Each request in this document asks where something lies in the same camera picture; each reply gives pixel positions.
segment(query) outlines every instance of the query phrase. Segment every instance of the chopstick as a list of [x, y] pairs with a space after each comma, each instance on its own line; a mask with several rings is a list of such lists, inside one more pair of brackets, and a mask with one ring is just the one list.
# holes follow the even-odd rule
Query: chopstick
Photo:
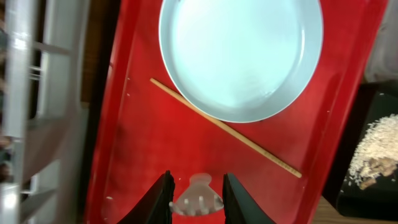
[[295, 170], [293, 167], [289, 166], [284, 161], [278, 159], [278, 157], [276, 157], [276, 156], [272, 155], [271, 153], [267, 152], [265, 149], [263, 149], [262, 147], [260, 147], [256, 143], [252, 142], [250, 139], [244, 137], [241, 133], [235, 131], [233, 128], [229, 127], [224, 122], [222, 122], [222, 121], [220, 121], [218, 119], [212, 118], [211, 116], [208, 116], [207, 114], [203, 113], [198, 108], [194, 107], [191, 103], [189, 103], [184, 97], [182, 97], [178, 93], [174, 92], [170, 88], [167, 88], [165, 85], [161, 84], [156, 79], [151, 78], [150, 81], [153, 84], [157, 85], [162, 90], [164, 90], [166, 93], [170, 94], [172, 97], [176, 98], [179, 102], [185, 104], [185, 106], [191, 108], [193, 111], [195, 111], [196, 113], [198, 113], [202, 117], [206, 118], [208, 121], [212, 122], [213, 124], [217, 125], [219, 128], [221, 128], [222, 130], [226, 131], [230, 135], [234, 136], [238, 140], [242, 141], [247, 146], [251, 147], [252, 149], [257, 151], [261, 155], [265, 156], [266, 158], [268, 158], [269, 160], [271, 160], [272, 162], [274, 162], [278, 166], [282, 167], [283, 169], [285, 169], [286, 171], [290, 172], [294, 176], [296, 176], [298, 178], [301, 178], [302, 175], [301, 175], [301, 173], [299, 171]]

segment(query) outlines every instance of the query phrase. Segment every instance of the plate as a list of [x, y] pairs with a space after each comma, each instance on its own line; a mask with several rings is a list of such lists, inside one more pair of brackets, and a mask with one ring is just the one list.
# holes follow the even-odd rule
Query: plate
[[309, 83], [322, 48], [316, 0], [164, 0], [159, 42], [180, 93], [234, 123], [268, 118]]

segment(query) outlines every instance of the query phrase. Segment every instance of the red tray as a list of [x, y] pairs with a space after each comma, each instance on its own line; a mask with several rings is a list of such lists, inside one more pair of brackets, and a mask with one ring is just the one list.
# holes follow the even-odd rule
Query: red tray
[[[321, 0], [324, 39], [300, 97], [264, 121], [229, 124], [297, 168], [301, 179], [153, 85], [175, 90], [158, 43], [161, 0], [123, 0], [98, 130], [85, 218], [116, 223], [166, 170], [175, 198], [209, 173], [221, 195], [232, 172], [277, 223], [308, 223], [317, 208], [387, 0]], [[223, 212], [174, 223], [224, 223]]]

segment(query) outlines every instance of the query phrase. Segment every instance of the black container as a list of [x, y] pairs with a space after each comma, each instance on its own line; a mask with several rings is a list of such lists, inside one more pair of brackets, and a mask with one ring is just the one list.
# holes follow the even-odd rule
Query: black container
[[389, 177], [378, 177], [377, 183], [365, 190], [348, 174], [368, 124], [391, 114], [398, 114], [398, 81], [360, 86], [323, 189], [323, 196], [344, 216], [398, 221], [397, 170]]

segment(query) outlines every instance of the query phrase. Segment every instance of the tray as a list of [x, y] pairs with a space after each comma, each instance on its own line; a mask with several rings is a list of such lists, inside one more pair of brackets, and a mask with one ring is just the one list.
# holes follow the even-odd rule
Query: tray
[[[175, 89], [158, 41], [161, 0], [123, 0], [88, 189], [85, 220], [116, 223], [170, 170], [175, 197], [209, 173], [220, 195], [232, 172], [277, 223], [308, 223], [317, 208], [386, 0], [321, 0], [324, 39], [305, 91], [264, 121], [229, 124], [298, 169], [296, 178], [153, 85]], [[224, 214], [173, 215], [174, 223], [224, 223]]]

